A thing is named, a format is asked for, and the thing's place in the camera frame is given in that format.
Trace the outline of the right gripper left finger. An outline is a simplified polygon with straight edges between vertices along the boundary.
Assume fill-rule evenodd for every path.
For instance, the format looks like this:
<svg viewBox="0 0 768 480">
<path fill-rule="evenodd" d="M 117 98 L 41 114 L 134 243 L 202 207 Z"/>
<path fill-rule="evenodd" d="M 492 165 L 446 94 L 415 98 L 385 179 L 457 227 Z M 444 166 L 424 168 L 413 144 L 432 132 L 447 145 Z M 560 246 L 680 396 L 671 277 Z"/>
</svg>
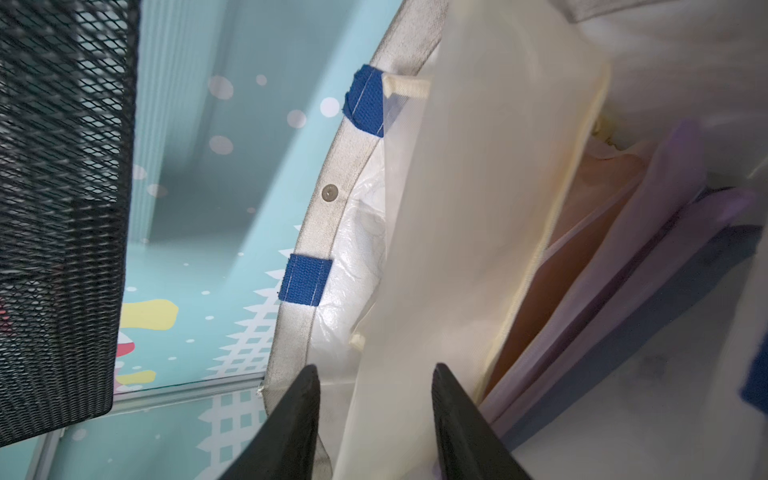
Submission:
<svg viewBox="0 0 768 480">
<path fill-rule="evenodd" d="M 320 381 L 305 366 L 223 479 L 310 479 L 317 446 Z"/>
</svg>

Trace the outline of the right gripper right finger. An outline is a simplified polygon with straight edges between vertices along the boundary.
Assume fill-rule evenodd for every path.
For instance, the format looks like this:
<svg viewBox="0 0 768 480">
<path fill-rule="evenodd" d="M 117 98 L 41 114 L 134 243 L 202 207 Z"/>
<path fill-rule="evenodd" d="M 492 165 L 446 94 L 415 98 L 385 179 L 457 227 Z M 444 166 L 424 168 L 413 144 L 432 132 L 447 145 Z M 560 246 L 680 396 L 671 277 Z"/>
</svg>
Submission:
<svg viewBox="0 0 768 480">
<path fill-rule="evenodd" d="M 433 371 L 431 397 L 442 479 L 530 479 L 444 363 Z"/>
</svg>

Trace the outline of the pink brown mesh pouch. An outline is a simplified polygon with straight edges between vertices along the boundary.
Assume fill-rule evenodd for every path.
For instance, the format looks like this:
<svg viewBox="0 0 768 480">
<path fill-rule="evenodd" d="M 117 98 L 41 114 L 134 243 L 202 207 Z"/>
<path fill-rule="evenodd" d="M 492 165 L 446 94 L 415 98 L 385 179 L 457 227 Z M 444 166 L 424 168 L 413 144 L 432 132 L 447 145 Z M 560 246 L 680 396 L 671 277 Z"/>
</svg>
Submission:
<svg viewBox="0 0 768 480">
<path fill-rule="evenodd" d="M 656 148 L 654 141 L 641 141 L 626 150 L 594 138 L 588 141 L 550 244 L 490 375 L 486 393 L 528 349 L 592 259 L 642 181 Z"/>
</svg>

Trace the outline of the blue mesh pencil pouch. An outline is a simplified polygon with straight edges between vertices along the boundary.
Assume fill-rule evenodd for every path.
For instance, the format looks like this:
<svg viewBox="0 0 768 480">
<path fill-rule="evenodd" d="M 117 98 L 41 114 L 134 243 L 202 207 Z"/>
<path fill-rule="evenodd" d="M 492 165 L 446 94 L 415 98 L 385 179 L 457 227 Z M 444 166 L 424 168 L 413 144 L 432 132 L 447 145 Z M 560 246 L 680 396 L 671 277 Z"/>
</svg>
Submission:
<svg viewBox="0 0 768 480">
<path fill-rule="evenodd" d="M 502 429 L 514 449 L 554 421 L 625 363 L 659 330 L 708 295 L 734 267 L 751 258 L 763 228 L 729 226 L 715 235 L 627 319 L 559 379 L 514 426 Z"/>
</svg>

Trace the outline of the yellow trimmed clear pouch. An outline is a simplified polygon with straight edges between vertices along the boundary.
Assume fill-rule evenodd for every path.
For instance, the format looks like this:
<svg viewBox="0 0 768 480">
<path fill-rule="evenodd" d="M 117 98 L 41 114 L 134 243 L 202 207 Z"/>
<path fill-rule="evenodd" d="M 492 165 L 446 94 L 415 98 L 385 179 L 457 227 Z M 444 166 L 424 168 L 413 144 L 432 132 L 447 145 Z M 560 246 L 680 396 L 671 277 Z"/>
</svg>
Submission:
<svg viewBox="0 0 768 480">
<path fill-rule="evenodd" d="M 433 370 L 483 392 L 609 77 L 546 1 L 450 5 L 335 478 L 400 479 L 436 461 Z"/>
</svg>

